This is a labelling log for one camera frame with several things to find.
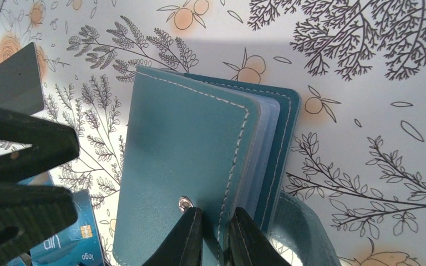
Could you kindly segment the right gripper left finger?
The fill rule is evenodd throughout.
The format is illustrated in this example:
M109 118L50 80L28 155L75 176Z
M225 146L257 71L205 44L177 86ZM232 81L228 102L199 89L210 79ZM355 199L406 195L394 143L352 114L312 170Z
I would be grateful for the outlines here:
M187 209L143 266L202 265L202 210Z

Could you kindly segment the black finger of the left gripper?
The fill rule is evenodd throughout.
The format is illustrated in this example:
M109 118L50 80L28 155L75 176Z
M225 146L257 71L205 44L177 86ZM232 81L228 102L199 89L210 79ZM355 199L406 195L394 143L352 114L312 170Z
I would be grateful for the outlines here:
M17 183L69 162L80 153L72 127L1 108L0 140L27 145L0 155L0 182Z

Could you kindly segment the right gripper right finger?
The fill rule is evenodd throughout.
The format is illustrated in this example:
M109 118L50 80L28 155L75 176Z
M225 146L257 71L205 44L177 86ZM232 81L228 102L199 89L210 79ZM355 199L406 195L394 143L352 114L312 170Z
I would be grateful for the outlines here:
M229 253L235 266L289 266L242 207L229 223Z

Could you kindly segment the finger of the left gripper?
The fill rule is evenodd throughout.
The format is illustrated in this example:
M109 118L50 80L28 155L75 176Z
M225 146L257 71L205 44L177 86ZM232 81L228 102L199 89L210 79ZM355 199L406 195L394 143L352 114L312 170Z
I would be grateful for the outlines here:
M0 184L0 265L77 221L70 190Z

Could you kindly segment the blue leather card holder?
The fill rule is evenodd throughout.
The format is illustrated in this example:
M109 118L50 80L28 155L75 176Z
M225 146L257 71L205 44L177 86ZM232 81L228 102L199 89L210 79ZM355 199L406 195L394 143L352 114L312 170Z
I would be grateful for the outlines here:
M242 207L303 265L339 265L314 211L281 191L300 105L292 89L138 66L115 260L142 265L197 207L203 264L231 265L229 223Z

